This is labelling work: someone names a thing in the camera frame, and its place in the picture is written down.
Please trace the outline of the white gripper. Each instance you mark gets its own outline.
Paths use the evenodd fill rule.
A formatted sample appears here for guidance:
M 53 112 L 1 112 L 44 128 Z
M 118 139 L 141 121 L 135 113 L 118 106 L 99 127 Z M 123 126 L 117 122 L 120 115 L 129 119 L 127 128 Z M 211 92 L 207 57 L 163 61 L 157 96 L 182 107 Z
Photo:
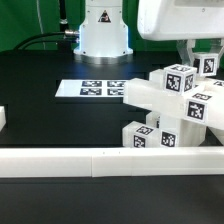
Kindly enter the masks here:
M 224 0 L 139 0 L 137 29 L 146 40 L 178 40 L 176 47 L 183 65 L 194 62 L 193 39 L 221 38 L 218 50 L 221 60 Z

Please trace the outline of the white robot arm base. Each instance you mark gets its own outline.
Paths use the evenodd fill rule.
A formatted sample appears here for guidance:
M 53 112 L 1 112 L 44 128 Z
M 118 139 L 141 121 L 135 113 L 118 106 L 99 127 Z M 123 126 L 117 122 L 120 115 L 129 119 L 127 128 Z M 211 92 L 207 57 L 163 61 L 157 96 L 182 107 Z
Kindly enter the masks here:
M 132 58 L 128 26 L 122 17 L 123 0 L 85 0 L 85 19 L 79 27 L 77 61 L 118 64 Z

